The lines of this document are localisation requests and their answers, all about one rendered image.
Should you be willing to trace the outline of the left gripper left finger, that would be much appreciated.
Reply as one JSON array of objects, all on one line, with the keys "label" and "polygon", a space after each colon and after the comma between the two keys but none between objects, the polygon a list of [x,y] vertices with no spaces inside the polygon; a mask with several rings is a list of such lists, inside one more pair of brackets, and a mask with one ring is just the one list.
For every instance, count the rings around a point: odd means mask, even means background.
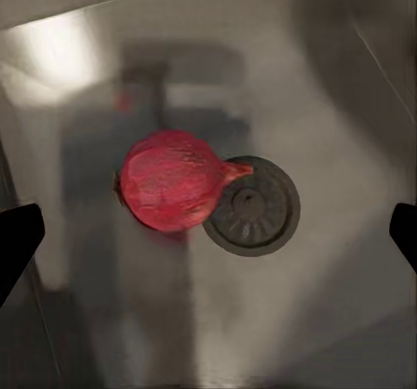
[{"label": "left gripper left finger", "polygon": [[45,236],[37,203],[0,213],[0,307]]}]

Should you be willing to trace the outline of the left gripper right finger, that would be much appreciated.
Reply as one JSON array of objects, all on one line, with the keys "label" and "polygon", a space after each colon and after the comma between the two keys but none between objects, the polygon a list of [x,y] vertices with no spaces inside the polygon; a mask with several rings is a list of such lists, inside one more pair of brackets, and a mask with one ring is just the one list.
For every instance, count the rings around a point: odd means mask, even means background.
[{"label": "left gripper right finger", "polygon": [[417,273],[417,207],[398,203],[394,209],[389,233]]}]

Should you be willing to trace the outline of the vidalia onion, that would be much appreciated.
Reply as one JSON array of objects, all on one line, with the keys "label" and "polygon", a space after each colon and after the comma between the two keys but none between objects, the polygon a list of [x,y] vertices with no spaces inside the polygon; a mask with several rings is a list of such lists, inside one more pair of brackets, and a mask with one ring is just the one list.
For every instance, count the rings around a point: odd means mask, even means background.
[{"label": "vidalia onion", "polygon": [[202,223],[229,183],[253,173],[250,163],[224,161],[197,133],[161,129],[129,149],[112,189],[143,226],[170,234]]}]

